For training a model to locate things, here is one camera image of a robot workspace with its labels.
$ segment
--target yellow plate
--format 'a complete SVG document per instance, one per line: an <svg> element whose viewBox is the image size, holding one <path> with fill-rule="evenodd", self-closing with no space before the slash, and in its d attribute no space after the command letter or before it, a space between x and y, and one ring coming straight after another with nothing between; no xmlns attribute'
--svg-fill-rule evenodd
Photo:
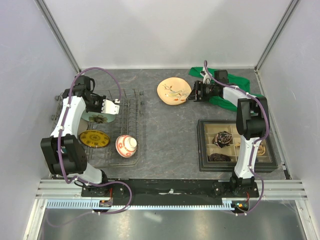
<svg viewBox="0 0 320 240"><path fill-rule="evenodd" d="M179 105L186 102L191 93L191 87L182 78L170 77L160 82L156 91L164 103Z"/></svg>
<svg viewBox="0 0 320 240"><path fill-rule="evenodd" d="M80 141L91 148L104 148L110 143L107 134L97 130L87 130L79 135Z"/></svg>

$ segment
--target gray table surface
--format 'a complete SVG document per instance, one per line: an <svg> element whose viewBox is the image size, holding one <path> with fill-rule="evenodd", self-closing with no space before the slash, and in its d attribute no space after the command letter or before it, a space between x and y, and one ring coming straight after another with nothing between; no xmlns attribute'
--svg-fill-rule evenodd
<svg viewBox="0 0 320 240"><path fill-rule="evenodd" d="M193 102L171 106L160 100L158 84L167 78L185 79L191 86L200 78L190 76L189 69L117 69L111 73L123 89L138 88L144 91L144 115L141 127L140 158L135 166L108 167L103 170L109 178L157 179L229 179L230 172L199 171L197 121L236 120L236 113L208 102ZM228 73L250 80L252 93L260 93L253 69L228 69ZM117 89L110 76L99 70L89 71L95 79L95 90ZM285 179L274 136L270 134L274 153L280 166L271 173L261 173L264 179Z"/></svg>

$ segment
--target white bowl with red pattern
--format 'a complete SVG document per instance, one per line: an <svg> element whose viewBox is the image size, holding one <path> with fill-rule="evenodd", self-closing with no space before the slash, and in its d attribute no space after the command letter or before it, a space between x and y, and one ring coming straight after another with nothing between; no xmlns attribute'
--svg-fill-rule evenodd
<svg viewBox="0 0 320 240"><path fill-rule="evenodd" d="M130 158L137 150L137 141L130 135L121 135L115 141L117 152L124 158Z"/></svg>

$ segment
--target decorative plate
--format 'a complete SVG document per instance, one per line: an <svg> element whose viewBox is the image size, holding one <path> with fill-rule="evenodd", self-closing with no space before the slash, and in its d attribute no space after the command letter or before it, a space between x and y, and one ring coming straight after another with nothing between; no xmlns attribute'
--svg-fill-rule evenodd
<svg viewBox="0 0 320 240"><path fill-rule="evenodd" d="M186 102L191 93L191 87L182 78L170 77L160 82L156 91L164 103L179 105Z"/></svg>
<svg viewBox="0 0 320 240"><path fill-rule="evenodd" d="M101 113L101 112L83 112L81 118L92 123L96 124L106 124L111 123L116 119L115 114Z"/></svg>
<svg viewBox="0 0 320 240"><path fill-rule="evenodd" d="M80 141L91 148L104 148L110 143L107 134L97 130L87 130L79 135Z"/></svg>

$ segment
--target beige plate with floral design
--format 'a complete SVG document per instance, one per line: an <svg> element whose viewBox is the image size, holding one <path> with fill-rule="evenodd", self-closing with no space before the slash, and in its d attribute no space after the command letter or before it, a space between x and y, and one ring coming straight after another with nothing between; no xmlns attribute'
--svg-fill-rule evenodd
<svg viewBox="0 0 320 240"><path fill-rule="evenodd" d="M191 93L191 87L182 78L170 77L160 82L156 91L166 104L179 105L186 102Z"/></svg>

